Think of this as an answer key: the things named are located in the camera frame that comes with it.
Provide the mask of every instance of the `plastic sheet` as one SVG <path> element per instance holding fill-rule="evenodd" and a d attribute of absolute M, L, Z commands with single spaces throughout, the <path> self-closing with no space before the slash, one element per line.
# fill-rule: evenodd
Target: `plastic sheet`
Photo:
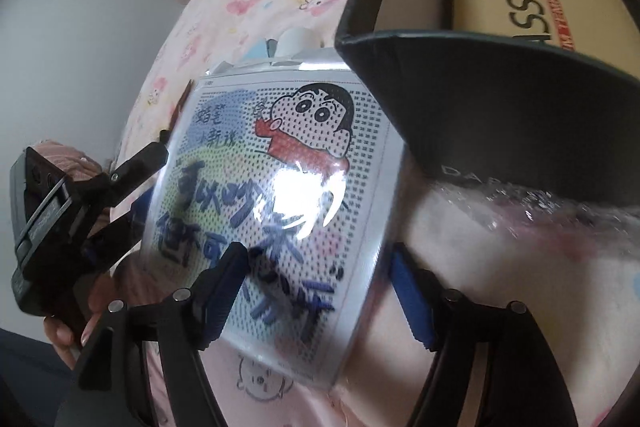
<path fill-rule="evenodd" d="M 257 247 L 222 338 L 329 388 L 376 269 L 403 143 L 335 54 L 204 78 L 184 108 L 142 252 L 164 290 L 232 241 Z"/>
<path fill-rule="evenodd" d="M 511 184 L 434 189 L 489 230 L 509 234 L 574 259 L 593 255 L 640 257 L 640 208 L 580 203 Z"/>

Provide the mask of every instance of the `screen protector box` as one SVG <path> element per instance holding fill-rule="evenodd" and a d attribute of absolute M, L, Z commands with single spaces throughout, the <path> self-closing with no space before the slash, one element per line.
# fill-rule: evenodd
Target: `screen protector box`
<path fill-rule="evenodd" d="M 454 0 L 454 29 L 558 46 L 640 78 L 640 31 L 622 0 Z"/>

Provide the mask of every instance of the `bed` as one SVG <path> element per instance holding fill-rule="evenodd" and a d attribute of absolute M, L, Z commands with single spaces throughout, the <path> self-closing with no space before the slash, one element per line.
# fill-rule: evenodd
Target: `bed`
<path fill-rule="evenodd" d="M 223 60 L 237 62 L 258 40 L 277 39 L 288 28 L 302 26 L 331 46 L 345 2 L 191 0 L 140 90 L 117 163 L 169 126 L 191 79 Z M 567 247 L 561 237 L 541 239 L 537 232 L 524 238 L 494 233 L 451 204 L 446 193 L 433 190 L 411 158 L 401 180 L 396 237 L 470 298 L 497 306 L 515 298 L 526 302 L 558 359 L 580 425 L 596 426 L 640 359 L 635 340 L 640 321 L 630 319 L 640 306 L 638 261 L 633 256 L 567 255 L 580 245 Z M 152 183 L 114 209 L 112 219 Z M 132 281 L 140 283 L 135 277 Z M 229 425 L 253 425 L 260 418 L 262 425 L 273 427 L 386 427 L 404 425 L 408 419 L 433 354 L 415 342 L 395 294 L 383 287 L 376 289 L 370 321 L 358 335 L 344 376 L 329 394 L 280 378 L 222 343 L 207 349 L 202 360 Z M 152 363 L 151 371 L 158 377 L 159 364 Z M 475 378 L 481 381 L 482 374 Z M 247 382 L 259 379 L 270 390 L 256 397 Z M 171 423 L 170 413 L 162 411 L 167 404 L 162 386 L 152 388 L 161 423 Z M 472 405 L 466 407 L 460 425 L 473 425 L 474 417 Z"/>

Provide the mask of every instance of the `black clamp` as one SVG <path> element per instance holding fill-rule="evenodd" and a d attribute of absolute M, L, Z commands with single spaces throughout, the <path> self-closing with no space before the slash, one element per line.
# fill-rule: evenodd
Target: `black clamp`
<path fill-rule="evenodd" d="M 151 190 L 127 214 L 88 235 L 105 208 L 119 204 L 166 160 L 164 143 L 153 142 L 110 175 L 75 182 L 31 147 L 20 155 L 10 190 L 18 262 L 12 289 L 23 312 L 58 316 L 79 342 L 86 320 L 73 287 L 83 275 L 109 269 L 142 238 Z"/>
<path fill-rule="evenodd" d="M 249 273 L 246 248 L 231 243 L 215 268 L 158 304 L 111 302 L 82 350 L 56 427 L 154 427 L 145 341 L 158 342 L 178 427 L 226 427 L 200 362 L 216 340 Z"/>
<path fill-rule="evenodd" d="M 390 279 L 414 337 L 436 351 L 408 427 L 458 425 L 478 343 L 489 344 L 489 356 L 476 425 L 577 427 L 556 359 L 522 302 L 494 308 L 444 289 L 402 244 Z"/>

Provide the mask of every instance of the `finger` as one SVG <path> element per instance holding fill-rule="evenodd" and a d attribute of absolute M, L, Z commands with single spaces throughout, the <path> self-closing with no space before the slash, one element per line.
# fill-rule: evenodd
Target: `finger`
<path fill-rule="evenodd" d="M 87 322 L 86 326 L 84 327 L 84 331 L 82 332 L 82 337 L 80 338 L 80 343 L 83 346 L 84 346 L 84 344 L 86 344 L 86 341 L 89 340 L 89 337 L 94 332 L 95 325 L 98 323 L 98 321 L 100 320 L 101 316 L 102 316 L 102 314 L 95 313 L 89 319 L 89 322 Z"/>
<path fill-rule="evenodd" d="M 95 280 L 89 292 L 87 304 L 92 312 L 102 313 L 116 297 L 116 285 L 113 277 L 109 273 L 103 273 Z"/>
<path fill-rule="evenodd" d="M 71 328 L 60 319 L 45 317 L 44 333 L 54 346 L 68 347 L 74 343 L 74 334 Z"/>
<path fill-rule="evenodd" d="M 53 349 L 56 350 L 58 356 L 62 359 L 62 361 L 69 369 L 74 368 L 74 366 L 76 365 L 76 359 L 74 358 L 71 350 L 68 347 L 60 347 L 56 344 L 53 344 Z"/>

